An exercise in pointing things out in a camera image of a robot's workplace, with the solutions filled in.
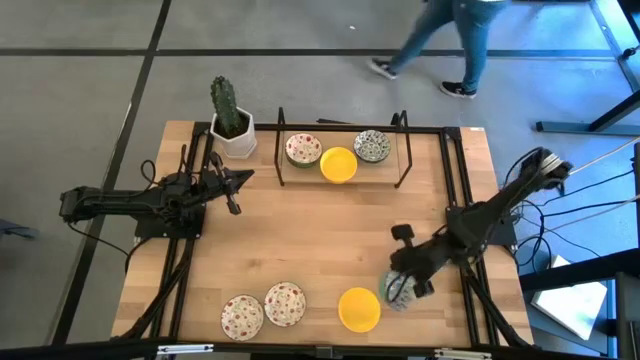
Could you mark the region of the teal bowl dark floral inside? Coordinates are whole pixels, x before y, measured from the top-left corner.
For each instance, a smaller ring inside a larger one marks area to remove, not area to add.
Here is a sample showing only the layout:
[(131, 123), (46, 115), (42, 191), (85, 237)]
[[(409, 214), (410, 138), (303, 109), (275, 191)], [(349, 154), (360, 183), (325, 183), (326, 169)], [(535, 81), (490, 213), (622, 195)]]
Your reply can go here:
[(406, 275), (406, 274), (402, 274), (402, 285), (400, 288), (400, 293), (398, 295), (398, 297), (394, 300), (394, 301), (387, 301), (385, 298), (385, 277), (387, 275), (389, 271), (385, 272), (380, 279), (379, 282), (379, 297), (381, 298), (381, 300), (388, 305), (391, 309), (395, 310), (395, 311), (405, 311), (409, 308), (409, 305), (415, 301), (404, 301), (403, 300), (403, 286), (406, 283), (406, 281), (408, 279), (414, 279), (412, 276)]
[(380, 131), (365, 130), (355, 137), (353, 149), (360, 160), (368, 163), (379, 163), (389, 156), (391, 142)]

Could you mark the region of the green cactus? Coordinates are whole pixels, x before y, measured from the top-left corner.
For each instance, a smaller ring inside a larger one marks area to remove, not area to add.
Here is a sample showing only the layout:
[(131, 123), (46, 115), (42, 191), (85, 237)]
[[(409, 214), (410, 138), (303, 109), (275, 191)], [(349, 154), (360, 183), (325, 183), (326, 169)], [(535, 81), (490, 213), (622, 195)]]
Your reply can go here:
[(218, 133), (232, 139), (242, 133), (242, 120), (236, 107), (233, 85), (224, 76), (217, 76), (211, 84), (211, 98), (216, 110)]

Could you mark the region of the white flat box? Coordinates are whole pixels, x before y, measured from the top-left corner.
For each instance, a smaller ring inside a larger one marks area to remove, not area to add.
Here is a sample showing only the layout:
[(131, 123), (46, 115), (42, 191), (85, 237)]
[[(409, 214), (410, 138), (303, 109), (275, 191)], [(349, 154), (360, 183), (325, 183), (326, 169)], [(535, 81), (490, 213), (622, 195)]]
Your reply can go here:
[(590, 282), (538, 291), (531, 305), (582, 340), (588, 340), (606, 295), (605, 285)]

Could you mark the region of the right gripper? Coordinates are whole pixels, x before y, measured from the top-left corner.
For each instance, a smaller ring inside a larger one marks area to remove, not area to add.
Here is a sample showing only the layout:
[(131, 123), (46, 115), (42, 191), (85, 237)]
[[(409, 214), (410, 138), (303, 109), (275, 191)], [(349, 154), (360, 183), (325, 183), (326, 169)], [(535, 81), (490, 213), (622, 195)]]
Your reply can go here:
[(432, 238), (415, 246), (409, 224), (391, 228), (392, 237), (404, 246), (391, 254), (391, 269), (385, 277), (385, 298), (394, 301), (402, 285), (402, 274), (412, 276), (403, 286), (403, 300), (413, 301), (434, 292), (431, 278), (448, 262), (448, 237), (435, 233)]

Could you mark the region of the black rig post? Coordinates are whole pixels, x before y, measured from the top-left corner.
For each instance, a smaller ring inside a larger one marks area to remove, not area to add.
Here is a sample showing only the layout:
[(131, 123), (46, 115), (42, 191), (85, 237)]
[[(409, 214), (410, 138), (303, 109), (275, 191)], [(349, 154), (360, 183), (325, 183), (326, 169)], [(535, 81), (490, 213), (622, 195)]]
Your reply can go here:
[[(615, 337), (619, 357), (640, 351), (640, 248), (577, 263), (560, 261), (556, 267), (520, 277), (522, 290), (532, 291), (534, 294), (590, 282), (600, 282), (607, 287), (606, 299), (592, 332), (599, 329), (601, 334)], [(567, 340), (582, 340), (554, 322), (556, 336)]]

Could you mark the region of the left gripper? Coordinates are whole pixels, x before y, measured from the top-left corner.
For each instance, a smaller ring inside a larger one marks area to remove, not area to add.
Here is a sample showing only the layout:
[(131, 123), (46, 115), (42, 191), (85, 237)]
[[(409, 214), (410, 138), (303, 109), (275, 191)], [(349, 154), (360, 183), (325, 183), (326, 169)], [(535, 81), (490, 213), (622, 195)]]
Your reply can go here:
[(213, 200), (224, 195), (229, 212), (239, 215), (241, 208), (235, 200), (235, 194), (254, 174), (253, 170), (230, 170), (216, 151), (211, 151), (200, 171), (200, 181), (204, 185), (204, 198)]

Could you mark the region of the black rig crossbeam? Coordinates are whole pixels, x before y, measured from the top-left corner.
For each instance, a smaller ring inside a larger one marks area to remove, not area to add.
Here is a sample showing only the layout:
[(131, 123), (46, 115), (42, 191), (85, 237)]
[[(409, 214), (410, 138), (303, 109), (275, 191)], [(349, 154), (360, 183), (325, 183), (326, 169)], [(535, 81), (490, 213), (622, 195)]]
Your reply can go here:
[(546, 351), (535, 346), (507, 347), (389, 347), (343, 345), (279, 345), (241, 342), (178, 342), (173, 338), (113, 339), (109, 341), (0, 349), (0, 360), (134, 359), (201, 353), (295, 354), (337, 359), (344, 356), (398, 356), (471, 360), (640, 360), (640, 351), (619, 358), (591, 357)]

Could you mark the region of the yellow plastic mini bowl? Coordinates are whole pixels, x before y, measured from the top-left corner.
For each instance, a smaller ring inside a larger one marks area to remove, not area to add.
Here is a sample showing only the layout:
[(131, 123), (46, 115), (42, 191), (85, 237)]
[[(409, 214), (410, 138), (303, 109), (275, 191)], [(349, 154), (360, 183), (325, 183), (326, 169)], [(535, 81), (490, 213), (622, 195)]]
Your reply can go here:
[(332, 147), (320, 158), (320, 170), (326, 180), (334, 184), (348, 182), (357, 172), (356, 155), (344, 147)]
[(341, 323), (355, 333), (366, 333), (376, 327), (381, 316), (377, 296), (369, 289), (354, 287), (345, 291), (338, 303)]

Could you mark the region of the green bowl red floral inside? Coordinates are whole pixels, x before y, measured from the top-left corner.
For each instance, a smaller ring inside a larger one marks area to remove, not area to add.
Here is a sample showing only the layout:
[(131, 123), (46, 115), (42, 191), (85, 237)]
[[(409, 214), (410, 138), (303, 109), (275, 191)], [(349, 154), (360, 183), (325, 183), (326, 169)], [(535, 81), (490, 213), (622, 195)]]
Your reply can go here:
[(298, 168), (314, 166), (323, 154), (320, 140), (308, 133), (291, 135), (285, 142), (284, 150), (287, 160)]
[(294, 326), (303, 318), (306, 309), (305, 294), (293, 282), (276, 283), (265, 295), (265, 315), (276, 326)]
[(221, 328), (234, 341), (254, 338), (264, 323), (261, 303), (253, 296), (242, 294), (228, 300), (221, 311)]

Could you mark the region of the grey chair leg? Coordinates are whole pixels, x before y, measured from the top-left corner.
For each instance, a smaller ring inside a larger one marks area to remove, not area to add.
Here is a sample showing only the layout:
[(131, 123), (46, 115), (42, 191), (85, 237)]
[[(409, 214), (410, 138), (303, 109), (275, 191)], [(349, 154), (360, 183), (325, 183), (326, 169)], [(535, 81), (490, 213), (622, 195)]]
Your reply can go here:
[(4, 235), (15, 235), (25, 239), (33, 239), (38, 235), (38, 231), (34, 228), (21, 226), (4, 219), (0, 219), (0, 239)]

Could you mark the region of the person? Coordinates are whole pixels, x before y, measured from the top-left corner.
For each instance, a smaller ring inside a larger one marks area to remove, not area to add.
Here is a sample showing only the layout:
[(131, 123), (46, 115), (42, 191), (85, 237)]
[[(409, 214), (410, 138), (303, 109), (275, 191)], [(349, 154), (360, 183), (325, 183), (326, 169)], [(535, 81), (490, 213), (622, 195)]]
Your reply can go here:
[(437, 30), (453, 22), (464, 53), (465, 74), (461, 82), (443, 81), (440, 89), (453, 97), (475, 97), (487, 61), (490, 26), (509, 1), (424, 0), (424, 3), (420, 17), (400, 50), (390, 59), (371, 58), (369, 68), (394, 80), (421, 53)]

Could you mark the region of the white plant pot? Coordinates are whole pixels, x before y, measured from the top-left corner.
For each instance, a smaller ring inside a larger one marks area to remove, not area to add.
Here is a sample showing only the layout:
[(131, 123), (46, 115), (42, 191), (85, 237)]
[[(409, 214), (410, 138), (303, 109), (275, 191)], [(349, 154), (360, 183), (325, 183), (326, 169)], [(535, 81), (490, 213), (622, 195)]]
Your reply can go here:
[(245, 160), (250, 157), (257, 147), (255, 124), (251, 113), (240, 107), (237, 108), (237, 111), (242, 120), (248, 121), (248, 128), (243, 134), (232, 139), (226, 139), (219, 135), (215, 130), (218, 125), (217, 113), (213, 115), (209, 132), (214, 138), (214, 146), (217, 151), (221, 151), (229, 159)]

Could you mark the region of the dark desk foot bar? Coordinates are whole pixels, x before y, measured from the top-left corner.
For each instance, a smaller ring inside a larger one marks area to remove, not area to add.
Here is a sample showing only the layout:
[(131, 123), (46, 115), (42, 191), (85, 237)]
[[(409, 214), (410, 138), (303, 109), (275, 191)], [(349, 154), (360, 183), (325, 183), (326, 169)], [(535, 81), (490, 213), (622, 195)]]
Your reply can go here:
[(640, 90), (591, 123), (539, 121), (535, 123), (534, 130), (540, 133), (638, 137), (640, 125), (618, 124), (638, 109), (640, 109)]

